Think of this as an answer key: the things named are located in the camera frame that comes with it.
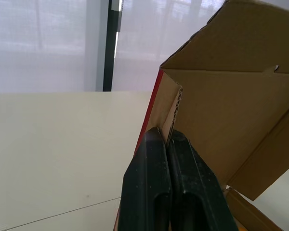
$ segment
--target cardboard divider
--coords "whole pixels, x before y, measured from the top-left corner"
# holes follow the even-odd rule
[[[236,171],[289,109],[289,74],[273,71],[164,69],[184,90],[174,127],[190,139],[221,185],[229,184]],[[280,161],[270,159],[265,165],[253,164],[269,174]],[[285,172],[288,164],[280,165],[280,168]],[[246,190],[259,188],[263,192],[264,185],[268,187],[256,181]],[[244,192],[244,195],[249,197],[250,193]]]

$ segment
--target table surface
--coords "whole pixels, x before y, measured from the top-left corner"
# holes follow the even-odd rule
[[[112,230],[150,95],[0,94],[0,231]],[[289,170],[252,203],[289,231]]]

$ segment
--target red stripe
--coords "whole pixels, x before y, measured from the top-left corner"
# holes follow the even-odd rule
[[[152,91],[152,95],[151,95],[151,99],[150,99],[150,102],[148,105],[148,109],[147,109],[146,114],[145,114],[145,118],[144,118],[145,120],[144,120],[143,126],[141,128],[139,137],[138,137],[138,141],[137,141],[137,145],[136,145],[136,149],[135,149],[134,154],[136,153],[136,151],[140,145],[140,141],[141,141],[142,137],[144,136],[146,127],[148,126],[149,118],[150,118],[150,115],[152,112],[152,108],[153,108],[153,104],[154,104],[156,95],[158,93],[158,88],[159,88],[160,82],[162,80],[163,73],[164,72],[161,69],[158,71],[158,76],[157,76],[156,81],[155,81],[155,85],[154,85],[154,88]]]

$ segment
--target corrugated cardboard edge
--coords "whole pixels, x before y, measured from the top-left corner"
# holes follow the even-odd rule
[[[230,189],[227,192],[226,200],[233,216],[248,231],[282,231],[235,190]]]
[[[162,136],[165,140],[166,146],[168,146],[168,142],[172,134],[173,126],[175,123],[175,119],[179,110],[180,101],[182,98],[182,92],[183,92],[183,89],[180,88],[177,93],[176,99],[173,101],[172,107],[169,111],[169,114],[162,128]]]
[[[219,13],[219,11],[221,10],[221,8],[227,3],[229,2],[229,0],[225,0],[225,2],[223,3],[223,5],[218,9],[217,12],[215,12],[215,14],[208,20],[207,24],[209,24],[212,19]],[[179,53],[192,39],[193,37],[195,37],[203,28],[206,27],[206,25],[204,27],[202,27],[199,31],[197,31],[196,33],[194,33],[188,41],[186,41],[175,53],[173,53],[171,56],[168,57],[168,59],[166,59],[162,64],[161,64],[161,68],[163,68],[163,66],[173,57],[175,56],[177,53]]]
[[[280,161],[284,152],[287,152],[287,155]],[[271,165],[272,169],[265,168],[267,161],[274,163],[274,166]],[[284,174],[285,169],[289,169],[289,110],[264,137],[228,184],[249,199],[255,200]]]

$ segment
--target brown cardboard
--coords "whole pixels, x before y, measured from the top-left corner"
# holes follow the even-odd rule
[[[289,169],[288,11],[226,1],[161,72],[146,130],[180,130],[221,185],[251,200]]]
[[[247,202],[240,194],[230,190],[226,200],[232,215],[248,231],[281,231],[268,217]]]

